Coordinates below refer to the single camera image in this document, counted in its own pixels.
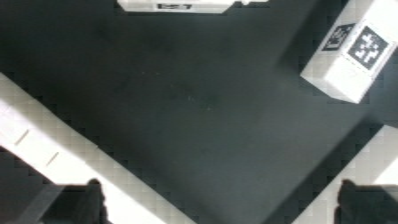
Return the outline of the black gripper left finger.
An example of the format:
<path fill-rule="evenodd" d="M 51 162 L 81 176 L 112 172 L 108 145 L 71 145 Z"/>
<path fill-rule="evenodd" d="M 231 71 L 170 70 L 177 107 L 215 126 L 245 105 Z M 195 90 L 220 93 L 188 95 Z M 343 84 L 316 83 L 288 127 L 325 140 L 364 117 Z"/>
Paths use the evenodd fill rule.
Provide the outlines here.
<path fill-rule="evenodd" d="M 113 224 L 99 181 L 90 179 L 83 185 L 48 185 L 16 224 Z"/>

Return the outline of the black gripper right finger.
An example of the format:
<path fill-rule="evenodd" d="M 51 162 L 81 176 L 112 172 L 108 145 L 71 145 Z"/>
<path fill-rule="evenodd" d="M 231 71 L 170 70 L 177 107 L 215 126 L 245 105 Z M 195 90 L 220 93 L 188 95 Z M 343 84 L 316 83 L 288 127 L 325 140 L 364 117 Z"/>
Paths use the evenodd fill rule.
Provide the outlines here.
<path fill-rule="evenodd" d="M 334 224 L 398 224 L 398 185 L 341 181 Z"/>

